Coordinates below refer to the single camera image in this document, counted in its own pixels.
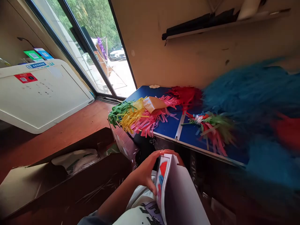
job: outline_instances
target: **blue feather duster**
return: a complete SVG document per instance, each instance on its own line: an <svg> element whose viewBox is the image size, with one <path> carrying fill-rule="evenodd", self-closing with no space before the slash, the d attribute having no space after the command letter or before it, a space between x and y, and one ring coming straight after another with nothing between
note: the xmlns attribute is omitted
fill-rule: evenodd
<svg viewBox="0 0 300 225"><path fill-rule="evenodd" d="M289 151L261 135L249 142L244 170L231 169L237 185L264 209L289 220L300 220L300 167Z"/></svg>
<svg viewBox="0 0 300 225"><path fill-rule="evenodd" d="M266 67L268 60L231 70L203 89L206 111L226 112L247 135L272 135L269 123L281 112L300 117L300 75L281 67Z"/></svg>

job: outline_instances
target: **white car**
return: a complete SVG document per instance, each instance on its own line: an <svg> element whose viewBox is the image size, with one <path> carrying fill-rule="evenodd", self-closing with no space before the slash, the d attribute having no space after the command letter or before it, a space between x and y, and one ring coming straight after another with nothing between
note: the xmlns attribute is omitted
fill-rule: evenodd
<svg viewBox="0 0 300 225"><path fill-rule="evenodd" d="M110 58L111 58L111 60L119 60L119 59L126 58L124 49L121 48L120 50L112 51L110 53Z"/></svg>

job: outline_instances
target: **wooden floor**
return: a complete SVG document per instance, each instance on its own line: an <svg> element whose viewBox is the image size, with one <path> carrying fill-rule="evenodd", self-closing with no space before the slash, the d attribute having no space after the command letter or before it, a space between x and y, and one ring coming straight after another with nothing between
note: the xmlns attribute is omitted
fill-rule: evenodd
<svg viewBox="0 0 300 225"><path fill-rule="evenodd" d="M6 130L0 135L0 183L13 167L30 165L109 127L107 117L113 106L96 100L39 135L17 127ZM125 132L120 136L129 139Z"/></svg>

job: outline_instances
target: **glass door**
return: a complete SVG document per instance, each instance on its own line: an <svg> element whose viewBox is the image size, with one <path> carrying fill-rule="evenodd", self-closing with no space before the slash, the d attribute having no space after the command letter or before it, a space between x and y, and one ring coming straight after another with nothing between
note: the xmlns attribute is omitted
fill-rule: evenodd
<svg viewBox="0 0 300 225"><path fill-rule="evenodd" d="M108 0L27 2L33 3L29 6L36 7L94 91L122 100L136 90Z"/></svg>

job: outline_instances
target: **cardboard box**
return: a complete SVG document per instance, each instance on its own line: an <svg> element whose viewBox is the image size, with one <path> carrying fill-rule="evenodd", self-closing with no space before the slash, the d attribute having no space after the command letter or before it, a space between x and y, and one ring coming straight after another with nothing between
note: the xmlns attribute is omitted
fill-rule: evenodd
<svg viewBox="0 0 300 225"><path fill-rule="evenodd" d="M57 223L51 221L51 217L45 219L49 224L60 225L62 220L70 220L71 211L76 211L76 215L69 215L71 220L76 218L78 222L97 210L130 173L130 161L121 153L112 153L68 176L62 166L54 166L51 160L87 148L94 148L98 155L103 155L112 144L115 141L111 130L103 128L28 167L13 168L0 185L1 219L10 220L28 212L32 218L55 212Z"/></svg>

